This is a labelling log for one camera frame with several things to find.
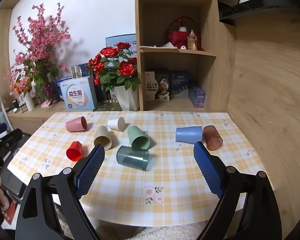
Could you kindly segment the white plastic cup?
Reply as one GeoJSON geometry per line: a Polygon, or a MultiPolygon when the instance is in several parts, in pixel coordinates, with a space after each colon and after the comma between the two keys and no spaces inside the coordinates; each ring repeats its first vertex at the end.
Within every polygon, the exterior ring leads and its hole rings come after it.
{"type": "Polygon", "coordinates": [[[125,130],[126,122],[123,117],[119,117],[116,119],[108,120],[107,126],[111,130],[123,132],[125,130]]]}

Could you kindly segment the red plastic cup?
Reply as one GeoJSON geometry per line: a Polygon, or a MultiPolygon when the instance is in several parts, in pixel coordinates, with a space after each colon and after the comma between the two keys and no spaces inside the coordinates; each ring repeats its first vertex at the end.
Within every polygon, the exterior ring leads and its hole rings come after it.
{"type": "Polygon", "coordinates": [[[70,145],[70,147],[66,150],[66,156],[71,160],[71,161],[78,161],[83,157],[82,153],[82,144],[79,141],[74,141],[70,145]]]}

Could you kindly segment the brown transparent cup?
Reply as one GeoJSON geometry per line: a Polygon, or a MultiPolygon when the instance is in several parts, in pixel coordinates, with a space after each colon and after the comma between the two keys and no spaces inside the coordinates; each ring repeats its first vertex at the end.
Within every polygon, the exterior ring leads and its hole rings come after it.
{"type": "Polygon", "coordinates": [[[223,144],[222,137],[213,125],[204,127],[203,138],[206,143],[206,148],[210,151],[218,150],[223,144]]]}

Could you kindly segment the blue plastic cup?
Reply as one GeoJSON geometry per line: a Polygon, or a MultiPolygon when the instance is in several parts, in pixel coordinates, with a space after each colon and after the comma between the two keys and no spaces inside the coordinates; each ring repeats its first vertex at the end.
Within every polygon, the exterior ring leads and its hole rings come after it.
{"type": "Polygon", "coordinates": [[[198,141],[202,141],[202,136],[202,126],[180,127],[175,132],[176,141],[188,144],[195,144],[198,141]]]}

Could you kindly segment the beige plastic cup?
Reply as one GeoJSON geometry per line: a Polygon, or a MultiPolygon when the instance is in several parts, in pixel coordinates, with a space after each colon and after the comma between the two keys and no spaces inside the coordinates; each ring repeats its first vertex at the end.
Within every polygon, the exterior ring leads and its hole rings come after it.
{"type": "Polygon", "coordinates": [[[96,146],[98,144],[102,145],[105,151],[111,149],[112,147],[112,140],[106,126],[99,126],[96,130],[94,145],[96,146]]]}

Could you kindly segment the pink plastic cup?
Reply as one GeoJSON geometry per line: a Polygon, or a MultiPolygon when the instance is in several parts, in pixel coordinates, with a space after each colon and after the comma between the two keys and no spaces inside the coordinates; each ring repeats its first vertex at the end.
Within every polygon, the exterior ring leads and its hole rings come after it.
{"type": "Polygon", "coordinates": [[[84,116],[80,116],[78,118],[66,122],[65,126],[68,132],[83,132],[86,131],[88,128],[88,124],[84,116]]]}

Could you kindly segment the teal transparent cup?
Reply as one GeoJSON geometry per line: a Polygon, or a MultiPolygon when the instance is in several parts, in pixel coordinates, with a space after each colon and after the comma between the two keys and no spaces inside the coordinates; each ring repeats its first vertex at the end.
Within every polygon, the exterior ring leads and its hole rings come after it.
{"type": "Polygon", "coordinates": [[[116,159],[120,165],[146,171],[149,163],[149,151],[121,146],[117,151],[116,159]]]}

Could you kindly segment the green plastic cup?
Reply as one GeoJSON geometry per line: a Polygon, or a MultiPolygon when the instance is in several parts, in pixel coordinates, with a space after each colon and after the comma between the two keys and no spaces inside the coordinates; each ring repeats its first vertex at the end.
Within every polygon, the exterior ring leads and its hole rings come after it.
{"type": "Polygon", "coordinates": [[[149,149],[151,144],[150,139],[138,126],[130,126],[127,133],[132,148],[149,149]]]}

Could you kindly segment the yellow plaid tablecloth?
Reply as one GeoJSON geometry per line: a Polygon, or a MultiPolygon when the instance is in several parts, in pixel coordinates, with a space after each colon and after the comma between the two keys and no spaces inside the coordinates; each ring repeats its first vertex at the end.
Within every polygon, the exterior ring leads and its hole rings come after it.
{"type": "Polygon", "coordinates": [[[81,204],[92,224],[99,220],[131,226],[171,226],[208,220],[218,202],[210,192],[193,157],[193,145],[176,142],[178,127],[213,125],[223,139],[214,152],[225,165],[256,174],[264,169],[250,142],[226,113],[190,112],[59,112],[51,116],[14,156],[8,169],[28,184],[35,173],[53,176],[74,162],[66,150],[74,141],[88,154],[99,126],[123,117],[151,140],[152,157],[146,171],[120,165],[116,153],[129,145],[127,132],[112,131],[112,148],[106,152],[89,193],[81,204]],[[80,116],[88,128],[68,132],[66,122],[80,116]]]}

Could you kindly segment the small purple box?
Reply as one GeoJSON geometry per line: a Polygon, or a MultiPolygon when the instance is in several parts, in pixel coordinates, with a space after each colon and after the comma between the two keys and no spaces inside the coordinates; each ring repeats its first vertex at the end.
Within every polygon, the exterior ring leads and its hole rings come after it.
{"type": "Polygon", "coordinates": [[[206,92],[200,86],[192,86],[189,90],[189,99],[195,108],[204,108],[206,92]]]}

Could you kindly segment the green gold tray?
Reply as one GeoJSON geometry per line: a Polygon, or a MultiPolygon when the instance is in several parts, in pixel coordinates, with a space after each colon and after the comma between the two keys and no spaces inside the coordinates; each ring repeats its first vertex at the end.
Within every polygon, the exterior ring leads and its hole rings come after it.
{"type": "Polygon", "coordinates": [[[98,102],[97,107],[94,109],[97,112],[104,112],[104,111],[122,111],[122,108],[119,102],[116,99],[108,99],[104,101],[98,102]]]}

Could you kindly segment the low wooden sideboard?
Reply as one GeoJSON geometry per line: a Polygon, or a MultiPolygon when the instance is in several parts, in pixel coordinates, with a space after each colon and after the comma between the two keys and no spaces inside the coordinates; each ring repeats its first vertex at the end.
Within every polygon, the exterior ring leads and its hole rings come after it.
{"type": "Polygon", "coordinates": [[[30,112],[10,112],[8,113],[8,117],[13,128],[19,128],[24,133],[33,134],[55,113],[65,111],[65,104],[61,101],[50,108],[42,108],[40,106],[36,106],[35,109],[30,112]]]}

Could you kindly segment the light blue probiotic box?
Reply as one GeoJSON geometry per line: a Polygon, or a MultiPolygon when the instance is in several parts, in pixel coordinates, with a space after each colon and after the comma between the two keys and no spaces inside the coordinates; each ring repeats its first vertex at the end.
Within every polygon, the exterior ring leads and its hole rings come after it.
{"type": "Polygon", "coordinates": [[[67,111],[93,111],[97,107],[92,76],[65,80],[60,87],[67,111]]]}

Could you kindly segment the white faceted flower pot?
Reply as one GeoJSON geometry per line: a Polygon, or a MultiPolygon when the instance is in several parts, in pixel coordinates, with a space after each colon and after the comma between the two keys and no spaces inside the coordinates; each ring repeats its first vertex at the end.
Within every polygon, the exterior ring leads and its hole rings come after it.
{"type": "Polygon", "coordinates": [[[115,87],[114,93],[123,111],[137,111],[139,109],[138,89],[128,90],[124,86],[115,87]]]}

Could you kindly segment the dark blue box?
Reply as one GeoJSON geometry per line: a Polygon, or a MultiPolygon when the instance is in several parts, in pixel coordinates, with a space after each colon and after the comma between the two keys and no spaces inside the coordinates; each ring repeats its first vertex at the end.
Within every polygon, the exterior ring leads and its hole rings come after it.
{"type": "Polygon", "coordinates": [[[187,71],[171,71],[170,95],[172,98],[188,98],[190,73],[187,71]]]}

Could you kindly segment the white slim vase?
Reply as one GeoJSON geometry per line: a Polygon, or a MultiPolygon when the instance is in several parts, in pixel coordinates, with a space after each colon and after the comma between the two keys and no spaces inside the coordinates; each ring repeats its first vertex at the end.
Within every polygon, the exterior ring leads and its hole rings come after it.
{"type": "Polygon", "coordinates": [[[24,102],[25,102],[25,104],[27,106],[28,111],[33,111],[35,109],[33,98],[32,98],[32,96],[31,96],[30,93],[27,93],[24,96],[24,102]]]}

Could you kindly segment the white dark cookie box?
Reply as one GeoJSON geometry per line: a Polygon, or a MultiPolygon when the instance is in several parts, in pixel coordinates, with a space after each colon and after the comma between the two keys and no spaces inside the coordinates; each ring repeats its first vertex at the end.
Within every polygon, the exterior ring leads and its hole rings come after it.
{"type": "Polygon", "coordinates": [[[170,100],[170,71],[168,69],[156,69],[146,71],[146,101],[170,100]]]}

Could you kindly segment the wooden shelf unit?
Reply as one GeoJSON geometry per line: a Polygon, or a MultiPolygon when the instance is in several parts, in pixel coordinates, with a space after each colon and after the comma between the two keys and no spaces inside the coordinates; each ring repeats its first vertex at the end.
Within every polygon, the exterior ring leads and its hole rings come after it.
{"type": "Polygon", "coordinates": [[[194,111],[185,96],[159,100],[147,92],[150,71],[189,72],[205,92],[202,112],[226,112],[234,73],[233,26],[219,19],[218,0],[135,0],[140,108],[143,111],[194,111]]]}

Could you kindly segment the red rose bouquet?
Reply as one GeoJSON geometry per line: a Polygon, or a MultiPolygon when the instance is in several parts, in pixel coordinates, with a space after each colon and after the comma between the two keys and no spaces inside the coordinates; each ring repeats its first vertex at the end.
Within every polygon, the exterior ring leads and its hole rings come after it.
{"type": "Polygon", "coordinates": [[[105,47],[87,64],[88,75],[101,90],[114,91],[124,86],[135,91],[141,84],[137,75],[137,58],[132,56],[128,43],[118,43],[117,48],[105,47]]]}

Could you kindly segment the clear pump bottle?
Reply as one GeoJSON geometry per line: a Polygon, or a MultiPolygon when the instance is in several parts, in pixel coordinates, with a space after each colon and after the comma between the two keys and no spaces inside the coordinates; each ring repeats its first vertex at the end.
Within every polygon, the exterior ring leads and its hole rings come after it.
{"type": "Polygon", "coordinates": [[[189,36],[187,37],[187,48],[189,50],[197,50],[197,37],[193,30],[191,30],[189,36]]]}

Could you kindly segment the red gift basket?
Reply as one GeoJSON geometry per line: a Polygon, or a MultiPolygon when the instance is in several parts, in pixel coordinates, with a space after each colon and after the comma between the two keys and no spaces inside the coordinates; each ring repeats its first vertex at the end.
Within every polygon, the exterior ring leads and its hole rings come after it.
{"type": "Polygon", "coordinates": [[[204,51],[201,47],[200,28],[192,18],[187,16],[181,16],[168,25],[165,31],[165,40],[180,49],[181,46],[187,46],[187,37],[191,30],[197,37],[197,50],[204,51]]]}

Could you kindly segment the blue white poster box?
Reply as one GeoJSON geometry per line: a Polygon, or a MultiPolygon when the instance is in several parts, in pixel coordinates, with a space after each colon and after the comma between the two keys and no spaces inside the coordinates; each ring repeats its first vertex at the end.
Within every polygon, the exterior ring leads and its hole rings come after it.
{"type": "Polygon", "coordinates": [[[116,35],[111,37],[106,37],[106,46],[117,48],[118,43],[128,43],[130,45],[129,50],[132,52],[132,56],[137,56],[136,50],[136,34],[125,34],[125,35],[116,35]]]}

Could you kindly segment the pink blossom branch bouquet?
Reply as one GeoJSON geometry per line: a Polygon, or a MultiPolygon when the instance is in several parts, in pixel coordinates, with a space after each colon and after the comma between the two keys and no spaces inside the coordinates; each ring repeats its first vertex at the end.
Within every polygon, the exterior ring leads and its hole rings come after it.
{"type": "Polygon", "coordinates": [[[56,59],[56,49],[63,41],[70,39],[69,27],[62,20],[63,6],[57,4],[57,14],[45,17],[44,4],[33,5],[36,16],[27,18],[27,25],[21,16],[12,30],[23,50],[14,52],[14,64],[8,69],[5,79],[12,92],[28,94],[32,83],[36,91],[46,100],[56,99],[55,85],[59,70],[66,71],[56,59]]]}

